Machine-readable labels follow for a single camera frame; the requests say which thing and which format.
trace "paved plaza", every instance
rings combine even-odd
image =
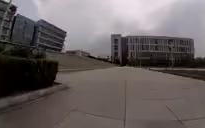
[[[58,74],[60,91],[0,113],[0,128],[205,128],[205,82],[140,68]]]

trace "pavement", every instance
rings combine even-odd
[[[59,73],[69,89],[0,114],[0,128],[205,128],[205,82],[118,67]]]

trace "hedge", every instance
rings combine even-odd
[[[0,97],[53,85],[58,62],[0,55]]]

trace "building facade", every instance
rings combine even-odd
[[[31,45],[33,43],[35,21],[17,14],[14,18],[11,41]]]
[[[62,51],[66,32],[44,21],[39,20],[35,25],[34,44],[40,49]]]
[[[90,53],[81,51],[81,50],[69,50],[69,51],[66,51],[66,53],[77,55],[77,56],[85,56],[85,57],[90,56]]]
[[[147,63],[175,64],[194,58],[194,40],[190,38],[165,36],[111,35],[112,61],[140,61]]]
[[[4,13],[7,10],[7,6],[9,6],[9,3],[5,2],[4,0],[0,0],[0,25],[2,23]],[[8,9],[8,13],[2,29],[2,35],[0,38],[0,40],[2,41],[10,41],[10,36],[12,31],[11,29],[12,29],[14,14],[16,13],[16,8],[17,8],[16,6],[10,5]]]

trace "sky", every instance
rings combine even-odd
[[[195,40],[205,56],[205,0],[13,0],[18,13],[67,31],[66,49],[110,55],[110,35],[156,35]]]

